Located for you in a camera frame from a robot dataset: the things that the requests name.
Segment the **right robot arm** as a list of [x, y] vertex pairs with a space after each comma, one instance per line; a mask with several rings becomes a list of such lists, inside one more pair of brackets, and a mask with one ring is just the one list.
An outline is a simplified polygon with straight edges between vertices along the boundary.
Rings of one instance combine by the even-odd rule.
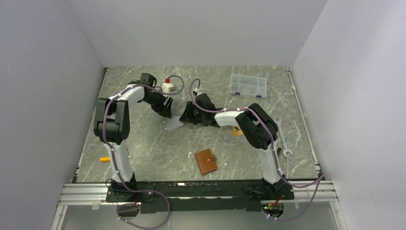
[[279, 159], [275, 140], [278, 127], [258, 103], [236, 109], [217, 108], [208, 95], [202, 93], [194, 101], [187, 102], [179, 120], [210, 127], [239, 127], [248, 143], [258, 151], [264, 194], [275, 199], [282, 193], [286, 183], [281, 169], [277, 168]]

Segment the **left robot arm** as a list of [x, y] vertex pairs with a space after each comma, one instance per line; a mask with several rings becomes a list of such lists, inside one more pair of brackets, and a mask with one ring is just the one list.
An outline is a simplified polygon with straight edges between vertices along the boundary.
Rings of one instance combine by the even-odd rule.
[[136, 198], [135, 172], [132, 169], [126, 140], [130, 133], [130, 106], [145, 102], [161, 117], [171, 118], [173, 99], [156, 87], [157, 79], [143, 73], [140, 80], [130, 82], [121, 92], [96, 103], [93, 132], [104, 144], [112, 166], [112, 189], [125, 201]]

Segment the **brown leather card holder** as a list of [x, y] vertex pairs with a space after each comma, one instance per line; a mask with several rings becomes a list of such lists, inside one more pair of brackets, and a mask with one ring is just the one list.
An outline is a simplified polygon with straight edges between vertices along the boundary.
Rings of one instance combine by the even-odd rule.
[[201, 175], [212, 173], [218, 169], [216, 157], [210, 149], [204, 149], [194, 154]]

